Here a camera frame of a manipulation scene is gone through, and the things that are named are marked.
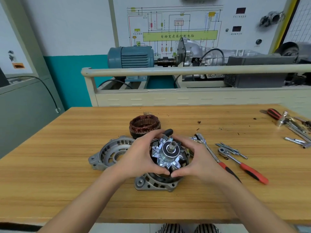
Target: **red and black handle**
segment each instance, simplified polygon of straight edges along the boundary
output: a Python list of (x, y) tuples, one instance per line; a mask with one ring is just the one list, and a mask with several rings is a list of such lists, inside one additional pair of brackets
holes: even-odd
[(230, 173), (230, 174), (232, 174), (233, 176), (235, 176), (235, 178), (238, 179), (238, 181), (242, 183), (242, 181), (238, 178), (238, 176), (237, 176), (230, 168), (228, 168), (227, 165), (225, 165), (223, 162), (219, 162), (219, 165), (220, 165), (223, 169), (225, 169), (228, 173)]
[(272, 108), (267, 109), (267, 114), (275, 120), (279, 120), (282, 117), (282, 114), (280, 114), (276, 109)]
[(260, 174), (259, 172), (257, 172), (255, 169), (251, 168), (250, 166), (247, 166), (244, 163), (240, 164), (240, 168), (242, 170), (244, 170), (244, 172), (246, 172), (248, 175), (250, 175), (252, 178), (260, 181), (261, 183), (268, 185), (269, 184), (269, 180), (264, 177), (262, 174)]

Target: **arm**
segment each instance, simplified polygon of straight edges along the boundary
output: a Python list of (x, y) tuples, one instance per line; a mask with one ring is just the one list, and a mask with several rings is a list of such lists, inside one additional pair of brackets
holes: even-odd
[(270, 211), (234, 176), (213, 159), (206, 147), (191, 139), (173, 135), (183, 146), (194, 151), (192, 162), (171, 176), (194, 175), (206, 183), (215, 184), (227, 197), (236, 215), (250, 233), (295, 233), (287, 223)]
[(155, 130), (136, 139), (118, 163), (107, 168), (89, 188), (38, 232), (87, 233), (111, 196), (126, 179), (141, 176), (147, 172), (169, 175), (166, 168), (154, 164), (149, 153), (151, 141), (162, 136), (162, 132), (164, 130)]

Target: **finger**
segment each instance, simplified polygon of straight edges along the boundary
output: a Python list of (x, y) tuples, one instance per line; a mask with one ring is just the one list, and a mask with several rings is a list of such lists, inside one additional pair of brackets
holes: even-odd
[(167, 170), (164, 167), (158, 166), (156, 164), (152, 165), (151, 172), (156, 173), (156, 174), (166, 174), (166, 175), (169, 175), (169, 170)]
[(189, 176), (189, 175), (191, 175), (191, 168), (186, 166), (186, 167), (179, 168), (175, 170), (174, 172), (172, 172), (171, 177)]
[(180, 136), (180, 135), (172, 135), (172, 137), (175, 140), (180, 141), (183, 146), (185, 146), (186, 148), (191, 149), (192, 151), (194, 151), (194, 148), (198, 145), (197, 142), (195, 142), (194, 140), (190, 139), (189, 137), (183, 137), (183, 136)]
[(149, 141), (149, 143), (151, 143), (151, 141), (154, 138), (160, 138), (163, 135), (163, 132), (165, 132), (164, 129), (157, 129), (157, 130), (153, 130), (151, 132), (148, 132), (147, 134), (145, 134), (143, 136), (144, 139), (147, 139), (147, 141)]

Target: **yellow stripe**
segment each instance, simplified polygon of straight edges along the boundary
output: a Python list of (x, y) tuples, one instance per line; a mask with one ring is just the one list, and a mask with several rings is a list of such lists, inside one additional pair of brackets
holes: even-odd
[(282, 25), (281, 31), (279, 33), (279, 36), (277, 38), (276, 44), (275, 44), (274, 49), (273, 49), (273, 52), (279, 47), (279, 45), (281, 43), (282, 37), (283, 37), (283, 35), (285, 33), (287, 25), (290, 22), (290, 17), (293, 14), (293, 11), (294, 11), (294, 8), (295, 8), (295, 5), (296, 5), (297, 1), (298, 0), (291, 0), (290, 7), (288, 8), (288, 11), (286, 13), (286, 16), (285, 16), (285, 19), (283, 21), (283, 25)]

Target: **left hand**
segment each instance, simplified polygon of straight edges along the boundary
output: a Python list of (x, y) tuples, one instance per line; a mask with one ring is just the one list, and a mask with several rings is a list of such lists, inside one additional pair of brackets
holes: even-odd
[(151, 141), (154, 138), (161, 138), (163, 132), (163, 129), (158, 129), (137, 138), (120, 161), (112, 167), (118, 169), (124, 179), (138, 177), (147, 172), (169, 175), (170, 173), (166, 168), (153, 162), (149, 153)]

